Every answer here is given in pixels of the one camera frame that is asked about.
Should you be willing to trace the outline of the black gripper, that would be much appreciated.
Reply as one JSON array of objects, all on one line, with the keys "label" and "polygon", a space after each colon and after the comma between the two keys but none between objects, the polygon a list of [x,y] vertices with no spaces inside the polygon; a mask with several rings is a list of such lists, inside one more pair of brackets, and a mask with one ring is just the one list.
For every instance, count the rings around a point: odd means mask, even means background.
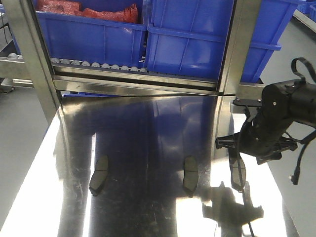
[{"label": "black gripper", "polygon": [[[262,107],[241,133],[242,153],[256,157],[258,164],[281,159],[284,151],[295,151],[297,142],[282,137],[293,122],[315,127],[316,86],[290,80],[267,85]],[[216,149],[236,149],[239,135],[217,137]]]}]

